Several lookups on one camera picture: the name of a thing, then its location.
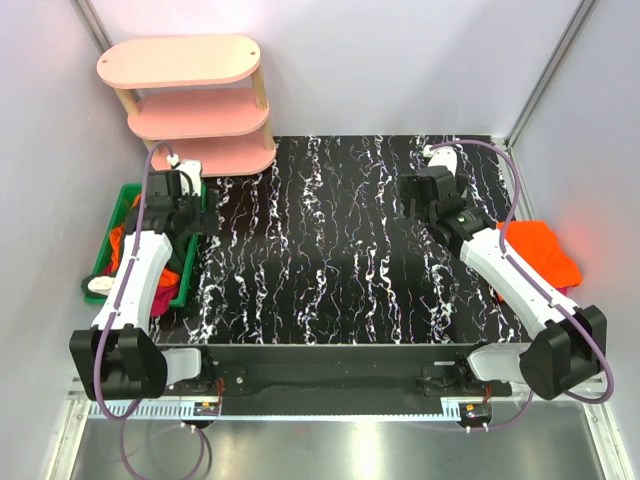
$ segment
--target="orange cloth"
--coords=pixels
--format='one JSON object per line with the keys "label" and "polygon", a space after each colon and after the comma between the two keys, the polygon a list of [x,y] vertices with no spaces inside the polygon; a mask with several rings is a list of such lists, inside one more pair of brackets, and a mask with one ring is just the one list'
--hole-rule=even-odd
{"label": "orange cloth", "polygon": [[[133,201],[131,208],[138,205],[140,201],[140,195],[138,195]],[[124,233],[124,225],[114,228],[109,232],[109,243],[111,244],[111,271],[118,270],[120,265],[120,242],[122,241],[122,234]],[[180,275],[172,272],[168,268],[162,270],[160,280],[158,281],[158,287],[172,287],[180,281]]]}
{"label": "orange cloth", "polygon": [[512,222],[507,242],[552,287],[576,287],[582,283],[578,265],[562,251],[558,237],[546,223]]}

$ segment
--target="wooden shelf post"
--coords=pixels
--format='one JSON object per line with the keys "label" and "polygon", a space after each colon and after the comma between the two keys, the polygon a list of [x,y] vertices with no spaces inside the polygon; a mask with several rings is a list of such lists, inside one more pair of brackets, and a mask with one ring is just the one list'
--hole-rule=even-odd
{"label": "wooden shelf post", "polygon": [[269,119],[262,127],[262,135],[264,137],[264,149],[267,151],[273,150],[276,144],[273,142],[273,132],[271,131],[271,121]]}
{"label": "wooden shelf post", "polygon": [[269,103],[267,102],[267,92],[264,90],[264,78],[262,77],[262,67],[260,65],[251,74],[251,83],[256,94],[256,106],[260,110],[266,110],[269,107]]}
{"label": "wooden shelf post", "polygon": [[[138,108],[138,102],[136,98],[133,96],[132,90],[123,90],[121,88],[114,88],[116,91],[116,95],[120,99],[120,103],[124,107],[125,111],[128,115],[140,115],[140,109]],[[147,147],[147,150],[151,150],[153,143],[151,140],[142,139],[144,146]]]}

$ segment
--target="metal floor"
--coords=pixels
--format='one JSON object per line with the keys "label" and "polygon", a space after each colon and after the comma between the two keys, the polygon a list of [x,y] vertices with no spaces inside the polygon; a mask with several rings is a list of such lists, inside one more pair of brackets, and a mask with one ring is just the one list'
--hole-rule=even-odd
{"label": "metal floor", "polygon": [[[517,412],[494,404],[494,423]],[[127,423],[126,449],[144,445],[167,421]],[[604,479],[582,406],[534,402],[512,428],[465,435],[413,423],[228,422],[205,430],[213,453],[196,479]],[[71,478],[130,479],[118,453],[119,424],[89,420]],[[148,479],[183,478],[199,452],[197,437],[176,429],[131,459]]]}

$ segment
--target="gray wall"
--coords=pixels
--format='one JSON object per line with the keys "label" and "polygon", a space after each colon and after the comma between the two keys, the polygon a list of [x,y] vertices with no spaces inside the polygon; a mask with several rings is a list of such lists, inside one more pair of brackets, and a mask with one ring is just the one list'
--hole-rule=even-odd
{"label": "gray wall", "polygon": [[578,0],[93,0],[116,43],[244,33],[279,135],[505,135]]}
{"label": "gray wall", "polygon": [[87,328],[80,280],[143,148],[95,73],[97,51],[69,0],[5,0],[0,15],[0,464],[40,478]]}
{"label": "gray wall", "polygon": [[636,462],[640,362],[640,3],[603,0],[516,145],[535,214],[577,260],[572,292],[608,316],[612,400]]}

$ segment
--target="wire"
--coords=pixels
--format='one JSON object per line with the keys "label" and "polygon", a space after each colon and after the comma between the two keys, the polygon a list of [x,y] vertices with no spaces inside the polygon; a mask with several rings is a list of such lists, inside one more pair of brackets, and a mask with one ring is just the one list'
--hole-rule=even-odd
{"label": "wire", "polygon": [[[522,407],[522,410],[520,410],[515,417],[513,417],[511,420],[508,420],[504,423],[499,423],[498,425],[490,425],[487,427],[487,431],[495,432],[497,430],[504,430],[507,427],[511,427],[512,425],[517,423],[522,417],[524,417],[524,414],[529,411],[529,408],[531,408],[532,403],[533,403],[533,390],[530,390],[529,396],[527,397],[527,401],[525,402],[524,407]],[[480,429],[480,428],[471,429],[472,432],[474,430],[484,430],[484,429]]]}
{"label": "wire", "polygon": [[183,172],[182,170],[178,170],[180,172],[180,175],[182,175],[184,178],[187,179],[187,183],[189,184],[189,195],[193,195],[193,181],[191,180],[191,177],[189,175],[187,175],[186,172]]}
{"label": "wire", "polygon": [[482,403],[489,403],[489,400],[491,400],[491,385],[487,385],[487,388],[485,389],[484,401]]}
{"label": "wire", "polygon": [[[124,464],[127,471],[131,474],[131,476],[133,476],[138,480],[146,480],[146,479],[138,475],[129,464],[129,460],[127,458],[127,452],[124,449],[124,427],[125,427],[127,418],[129,418],[133,414],[133,412],[136,411],[136,408],[138,408],[138,406],[140,405],[140,402],[142,402],[142,399],[134,400],[133,402],[131,402],[131,405],[129,405],[129,408],[127,408],[126,412],[123,415],[121,416],[114,415],[113,413],[111,413],[111,411],[109,410],[109,407],[107,407],[107,404],[104,401],[104,395],[102,394],[101,372],[102,372],[102,358],[104,356],[104,351],[107,344],[107,338],[109,336],[109,332],[111,331],[111,328],[113,327],[113,323],[115,322],[117,315],[119,315],[118,309],[120,308],[120,304],[122,302],[122,297],[124,296],[125,288],[127,286],[127,283],[129,282],[129,278],[131,277],[131,272],[137,260],[136,256],[138,254],[138,250],[140,249],[140,235],[142,233],[142,220],[144,218],[144,210],[146,207],[147,185],[149,183],[148,181],[149,181],[149,170],[151,169],[151,159],[153,158],[153,155],[156,152],[156,150],[158,150],[158,148],[160,147],[166,147],[169,150],[170,155],[174,154],[173,148],[171,148],[171,145],[169,145],[169,143],[165,141],[154,143],[151,149],[149,150],[149,153],[147,154],[147,158],[144,162],[144,170],[142,173],[142,191],[140,192],[140,208],[138,210],[138,218],[136,220],[136,233],[133,240],[131,257],[129,258],[129,262],[127,263],[124,276],[122,277],[122,283],[120,284],[120,288],[118,289],[118,293],[116,294],[115,301],[113,302],[114,311],[109,314],[109,317],[107,318],[107,323],[105,324],[104,329],[100,334],[100,339],[98,340],[98,347],[96,349],[96,360],[93,365],[93,391],[96,396],[96,402],[100,407],[100,411],[106,418],[108,418],[109,420],[122,422],[122,426],[120,428],[120,457],[122,458],[122,463]],[[196,431],[200,436],[200,456],[198,457],[198,462],[193,467],[192,471],[186,477],[184,477],[183,480],[190,480],[191,478],[193,478],[195,473],[200,468],[200,465],[202,464],[202,459],[204,457],[204,449],[205,449],[204,434],[199,429],[197,429]]]}
{"label": "wire", "polygon": [[[162,430],[158,430],[156,433],[154,433],[153,435],[149,436],[147,438],[147,440],[143,444],[138,445],[136,448],[134,448],[130,452],[126,452],[127,458],[131,458],[134,455],[137,455],[141,451],[145,450],[146,448],[149,448],[149,445],[151,444],[151,442],[153,442],[156,438],[160,438],[163,435],[165,435],[166,433],[172,432],[174,430],[178,430],[179,428],[182,428],[182,425],[179,424],[179,423],[174,423],[170,427],[165,427]],[[106,459],[106,460],[109,463],[117,463],[117,462],[121,462],[122,461],[122,457],[118,454],[118,458],[109,458],[109,459]]]}
{"label": "wire", "polygon": [[[500,231],[500,240],[499,240],[500,250],[502,251],[502,253],[505,256],[505,258],[507,259],[507,261],[520,273],[520,275],[522,275],[522,277],[525,280],[527,280],[527,282],[529,282],[531,284],[531,286],[533,288],[535,288],[538,291],[538,293],[540,293],[540,295],[542,295],[542,297],[545,300],[547,300],[548,302],[551,302],[551,300],[552,300],[551,295],[547,291],[545,291],[522,268],[522,266],[520,266],[520,264],[511,255],[509,255],[507,253],[507,246],[506,246],[507,229],[509,228],[509,225],[511,224],[511,222],[513,220],[513,217],[514,217],[514,215],[516,213],[516,207],[518,206],[518,202],[520,201],[520,192],[521,192],[521,189],[522,189],[521,182],[520,182],[520,177],[518,176],[518,171],[516,169],[515,162],[513,161],[513,159],[509,155],[507,155],[505,152],[503,152],[499,148],[491,145],[490,143],[482,142],[480,140],[453,140],[453,141],[449,141],[449,142],[439,143],[437,145],[434,145],[431,148],[432,148],[432,150],[435,150],[437,148],[452,147],[452,146],[455,146],[455,145],[479,145],[479,146],[488,148],[492,152],[494,152],[497,155],[499,155],[500,157],[502,157],[504,159],[504,161],[507,163],[507,165],[509,166],[509,169],[511,170],[511,173],[513,174],[513,178],[515,180],[515,185],[514,185],[513,203],[511,204],[511,208],[509,209],[509,213],[507,213],[507,218],[504,221],[504,226],[502,227],[502,230]],[[611,366],[609,365],[609,362],[605,358],[604,353],[602,353],[602,350],[600,350],[600,347],[598,347],[598,345],[593,340],[593,338],[591,338],[591,335],[589,335],[589,332],[587,332],[585,330],[585,328],[582,325],[580,325],[580,322],[578,322],[578,320],[573,316],[573,314],[571,312],[569,312],[567,309],[565,309],[562,305],[554,305],[554,308],[556,310],[558,310],[567,320],[569,320],[571,325],[573,325],[573,327],[578,331],[578,333],[582,336],[582,338],[584,338],[585,342],[587,342],[587,345],[589,345],[589,347],[593,350],[593,353],[595,354],[596,358],[600,362],[600,365],[602,366],[602,369],[604,370],[605,376],[607,378],[607,388],[606,388],[605,392],[602,394],[602,396],[600,396],[598,398],[582,397],[582,396],[577,395],[577,394],[572,393],[572,392],[566,392],[566,394],[568,396],[570,396],[571,398],[575,399],[575,400],[578,400],[578,401],[583,402],[583,403],[592,404],[592,405],[606,402],[607,400],[609,400],[611,398],[611,396],[613,395],[613,390],[614,390],[613,372],[611,371]]]}
{"label": "wire", "polygon": [[222,406],[222,394],[224,393],[224,378],[220,377],[216,379],[216,387],[218,390],[218,404]]}
{"label": "wire", "polygon": [[[129,459],[127,458],[127,452],[125,452],[125,449],[124,449],[124,427],[127,424],[127,419],[125,418],[121,423],[122,425],[120,426],[120,458],[122,458],[122,463],[124,464],[124,468],[126,468],[127,472],[129,472],[129,474],[136,480],[147,480],[145,477],[138,474],[138,472],[136,472],[131,466],[131,464],[129,463]],[[194,431],[198,434],[198,437],[200,438],[200,453],[198,454],[198,460],[194,465],[194,467],[185,477],[183,477],[184,480],[189,480],[195,476],[196,472],[200,468],[200,465],[202,465],[202,460],[204,459],[206,438],[204,436],[204,433],[202,433],[202,430],[200,430],[199,428],[194,429]]]}
{"label": "wire", "polygon": [[420,378],[419,380],[423,384],[429,384],[433,388],[447,388],[447,387],[450,387],[451,385],[453,385],[454,383],[456,383],[458,381],[458,379],[456,379],[456,378],[451,380],[449,383],[438,383],[438,382],[434,382],[433,380],[427,380],[427,379],[422,379],[422,378]]}

